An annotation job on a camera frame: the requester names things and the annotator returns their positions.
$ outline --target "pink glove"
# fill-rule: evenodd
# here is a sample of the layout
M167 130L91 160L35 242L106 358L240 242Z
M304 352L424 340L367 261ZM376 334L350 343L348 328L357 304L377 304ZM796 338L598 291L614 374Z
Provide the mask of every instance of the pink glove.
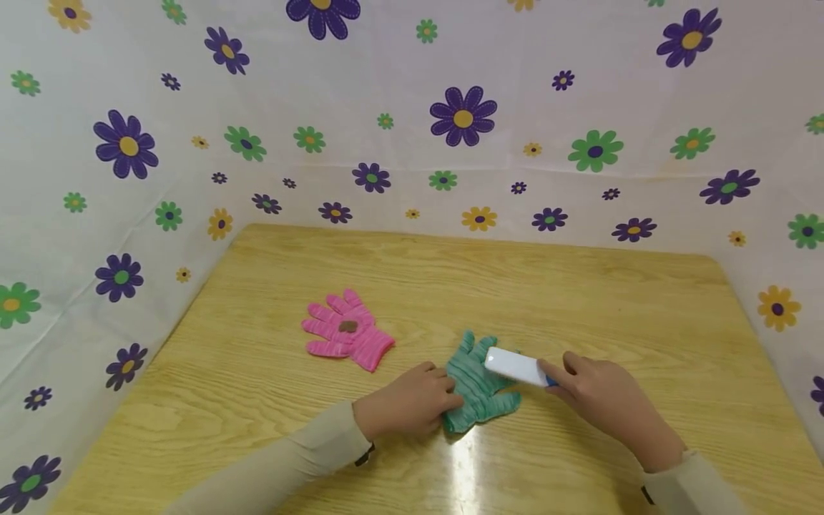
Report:
M375 327L375 317L352 290L345 289L344 298L327 295L326 303L332 309L310 304L309 314L314 318L301 322L307 333L329 340L309 342L308 353L327 358L350 356L363 369L375 372L395 340Z

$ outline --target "wooden table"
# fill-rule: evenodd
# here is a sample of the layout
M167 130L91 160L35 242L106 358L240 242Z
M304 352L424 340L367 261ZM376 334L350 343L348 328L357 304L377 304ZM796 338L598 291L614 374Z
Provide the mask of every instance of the wooden table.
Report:
M374 374L303 348L307 304L346 287L397 340ZM445 363L467 328L531 356L574 349L623 364L753 513L824 507L821 466L709 258L254 225L54 513L159 513L337 400ZM380 441L366 467L307 486L282 513L655 513L628 452L543 391L518 389L517 413L457 441Z

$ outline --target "green flower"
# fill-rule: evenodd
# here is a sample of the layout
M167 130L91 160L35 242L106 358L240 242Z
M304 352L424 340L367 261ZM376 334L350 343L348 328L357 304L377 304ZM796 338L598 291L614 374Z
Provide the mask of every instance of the green flower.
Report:
M17 73L12 74L12 86L17 90L28 96L34 96L40 93L40 83L35 80L31 73L26 73L17 70Z
M457 179L458 176L456 176L449 170L436 171L434 175L429 176L429 185L438 191L449 191L458 185Z
M807 131L813 134L824 133L824 113L821 113L819 116L813 116L810 121L807 122Z
M0 328L9 329L14 322L28 324L29 313L40 309L40 303L35 302L39 296L37 290L26 291L24 283L14 283L12 289L0 284Z
M616 152L624 147L624 142L612 141L616 137L616 131L608 130L601 136L596 130L587 133L587 139L576 139L572 152L567 157L570 161L577 161L578 171L585 171L591 167L592 171L598 173L604 169L604 164L614 165L618 161Z
M675 154L676 159L686 156L687 159L694 159L698 152L707 152L709 144L715 140L715 135L710 134L713 130L709 127L699 132L698 129L690 129L686 136L675 138L675 147L670 148L670 153Z
M63 197L63 206L72 213L82 213L86 206L86 199L81 197L79 193L67 193Z
M395 127L395 121L389 116L389 113L381 113L380 116L377 117L377 124L380 126L381 129L387 130Z
M155 209L157 215L155 223L163 227L164 231L169 229L177 231L177 224L183 223L183 218L180 217L181 213L183 213L183 210L178 208L174 202L160 202L160 207Z
M438 37L438 26L432 23L432 20L421 20L420 25L415 28L418 29L418 39L421 43L432 43Z
M166 11L166 17L175 22L177 25L186 25L186 15L183 13L183 7L175 0L162 0L161 5Z
M251 161L252 158L257 162L263 161L263 156L266 155L266 149L260 146L260 138L249 134L249 129L246 127L238 127L235 129L231 125L226 127L229 131L223 137L231 143L231 149L235 154L243 154L243 158Z
M298 127L297 132L293 134L293 137L297 140L297 145L300 148L305 148L308 153L321 153L322 147L326 146L326 142L323 141L323 133L316 133L314 127Z
M787 224L793 231L789 234L790 240L795 240L795 246L799 249L806 245L808 249L814 249L818 243L824 241L824 222L818 221L817 214L805 217L802 214L795 215L795 220Z

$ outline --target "green glove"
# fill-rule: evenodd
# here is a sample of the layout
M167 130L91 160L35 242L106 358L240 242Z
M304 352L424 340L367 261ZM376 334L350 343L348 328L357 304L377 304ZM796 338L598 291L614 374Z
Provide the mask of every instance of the green glove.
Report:
M463 396L464 405L443 414L443 427L448 433L466 433L475 423L510 414L521 405L521 394L516 391L495 395L515 382L484 366L486 351L497 343L494 336L486 336L475 345L475 335L468 330L449 359L447 375L455 380L455 393Z

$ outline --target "floral backdrop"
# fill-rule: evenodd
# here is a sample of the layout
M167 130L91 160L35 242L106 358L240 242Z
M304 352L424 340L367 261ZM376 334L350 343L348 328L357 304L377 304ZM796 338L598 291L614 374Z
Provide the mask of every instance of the floral backdrop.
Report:
M0 513L250 222L710 255L824 456L823 1L7 4Z

